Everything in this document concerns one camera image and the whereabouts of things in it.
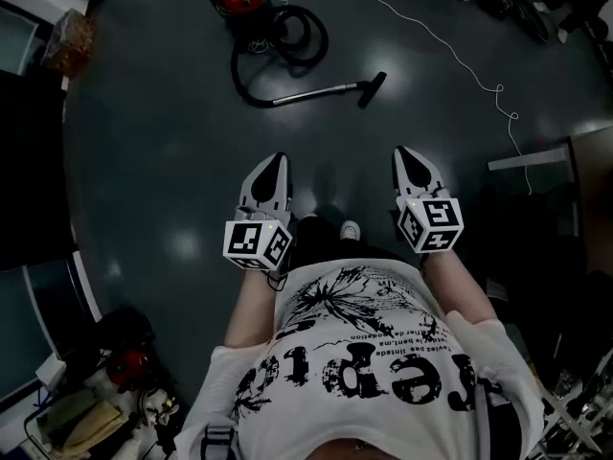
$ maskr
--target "dark floor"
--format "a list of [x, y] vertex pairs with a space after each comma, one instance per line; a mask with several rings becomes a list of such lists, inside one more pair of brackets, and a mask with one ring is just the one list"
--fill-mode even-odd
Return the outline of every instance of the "dark floor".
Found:
[[[422, 28], [375, 0], [290, 1], [326, 24], [328, 55], [301, 79], [268, 67], [254, 87], [276, 97], [387, 72], [367, 109], [352, 94], [272, 110], [246, 105], [230, 79], [231, 37], [207, 0], [106, 0], [95, 55], [69, 93], [69, 188], [94, 290], [104, 310], [131, 305], [149, 317], [188, 400], [240, 283], [221, 257], [223, 224], [242, 178], [265, 156], [291, 158], [297, 216], [333, 203], [369, 242], [409, 256], [388, 213], [396, 145], [440, 166], [463, 206], [462, 251], [486, 162], [514, 154], [493, 96]], [[474, 3], [387, 1], [447, 39], [485, 85], [504, 83], [501, 105], [519, 113], [513, 131], [525, 151], [613, 121], [581, 31], [566, 46], [538, 45]]]

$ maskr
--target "vacuum hose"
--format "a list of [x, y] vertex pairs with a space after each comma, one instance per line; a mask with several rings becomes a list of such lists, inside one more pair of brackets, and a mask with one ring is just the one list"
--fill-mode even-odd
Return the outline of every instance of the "vacuum hose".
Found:
[[[286, 42], [283, 40], [283, 36], [286, 34], [285, 21], [292, 17], [297, 18], [302, 24], [303, 34], [296, 42]], [[292, 53], [304, 49], [310, 42], [311, 28], [308, 22], [309, 20], [315, 25], [321, 36], [319, 49], [312, 57], [295, 57], [292, 55]], [[286, 103], [276, 103], [276, 101], [263, 101], [262, 99], [258, 99], [257, 97], [252, 96], [247, 90], [247, 87], [242, 84], [240, 81], [240, 76], [238, 75], [238, 57], [247, 51], [249, 43], [253, 41], [254, 38], [266, 39], [268, 43], [275, 48], [282, 58], [289, 64], [298, 66], [314, 66], [326, 55], [326, 52], [328, 51], [329, 38], [328, 32], [326, 31], [322, 21], [319, 20], [319, 18], [312, 11], [296, 5], [285, 5], [283, 7], [275, 7], [265, 11], [265, 14], [262, 16], [262, 21], [268, 23], [265, 25], [264, 29], [258, 29], [257, 36], [249, 34], [236, 42], [234, 49], [232, 50], [232, 57], [230, 58], [230, 71], [232, 73], [232, 81], [234, 82], [234, 86], [245, 101], [256, 107], [275, 107]], [[338, 91], [330, 90], [330, 93], [338, 93]]]

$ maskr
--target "vacuum cleaner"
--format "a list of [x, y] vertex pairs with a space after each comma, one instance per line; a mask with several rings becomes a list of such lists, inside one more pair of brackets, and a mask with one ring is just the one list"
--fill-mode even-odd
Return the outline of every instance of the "vacuum cleaner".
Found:
[[[270, 100], [254, 97], [240, 80], [238, 73], [238, 59], [244, 53], [253, 53], [252, 43], [267, 43], [292, 66], [312, 67], [319, 63], [328, 51], [329, 37], [326, 27], [312, 11], [296, 5], [275, 7], [272, 0], [211, 0], [211, 2], [224, 17], [235, 37], [236, 42], [230, 58], [230, 73], [238, 94], [248, 104], [255, 107], [278, 107], [355, 90], [362, 93], [357, 104], [364, 108], [385, 81], [387, 75], [379, 72], [370, 81], [343, 83]], [[303, 28], [302, 35], [295, 42], [286, 40], [288, 34], [286, 22], [289, 19], [297, 19]], [[296, 52], [304, 50], [311, 40], [311, 23], [319, 32], [319, 47], [312, 57], [297, 57]]]

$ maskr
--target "white sneaker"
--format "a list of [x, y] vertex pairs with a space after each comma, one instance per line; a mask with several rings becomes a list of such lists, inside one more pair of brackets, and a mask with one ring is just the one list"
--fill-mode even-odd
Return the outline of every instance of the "white sneaker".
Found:
[[341, 226], [341, 241], [344, 239], [359, 241], [360, 235], [360, 225], [358, 225], [355, 221], [348, 219], [345, 221], [345, 223], [343, 223], [343, 226]]
[[568, 39], [568, 33], [566, 31], [564, 31], [563, 29], [558, 29], [557, 30], [557, 39], [559, 40], [559, 42], [564, 44], [566, 42], [566, 39]]
[[545, 5], [544, 2], [533, 2], [533, 6], [537, 12], [541, 13], [550, 13], [549, 7]]

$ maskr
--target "white t-shirt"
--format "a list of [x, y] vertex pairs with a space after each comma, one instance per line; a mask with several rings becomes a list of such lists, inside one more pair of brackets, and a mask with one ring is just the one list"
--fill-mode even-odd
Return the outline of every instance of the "white t-shirt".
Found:
[[522, 454], [539, 438], [536, 385], [502, 325], [472, 326], [457, 312], [445, 323], [408, 264], [347, 260], [292, 271], [275, 321], [265, 345], [214, 351], [175, 439], [179, 460], [195, 460], [194, 435], [219, 415], [237, 425], [244, 460], [303, 460], [337, 438], [399, 459], [474, 460], [473, 392], [484, 368], [518, 411]]

